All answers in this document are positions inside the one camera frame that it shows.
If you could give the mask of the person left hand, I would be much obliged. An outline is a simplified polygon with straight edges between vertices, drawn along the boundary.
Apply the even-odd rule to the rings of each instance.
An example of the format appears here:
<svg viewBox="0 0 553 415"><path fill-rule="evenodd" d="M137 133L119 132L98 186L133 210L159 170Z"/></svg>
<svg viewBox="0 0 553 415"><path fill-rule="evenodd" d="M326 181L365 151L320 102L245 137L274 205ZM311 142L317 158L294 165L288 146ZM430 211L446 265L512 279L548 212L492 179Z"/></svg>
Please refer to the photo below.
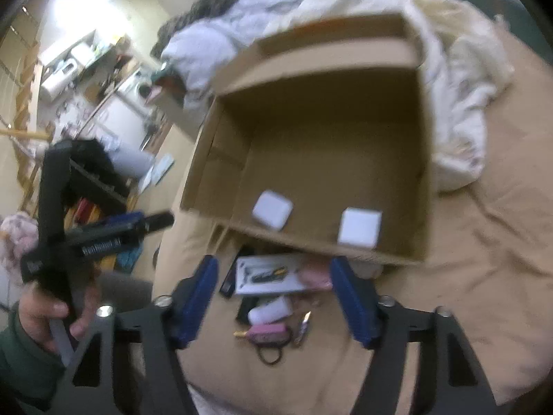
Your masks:
<svg viewBox="0 0 553 415"><path fill-rule="evenodd" d="M83 337L99 308L101 291L97 279L100 274L99 267L93 268L84 291L83 311L69 327L71 335L77 340ZM50 320L66 319L69 313L67 304L45 291L37 282L32 282L25 286L21 294L18 312L25 333L42 349L57 353Z"/></svg>

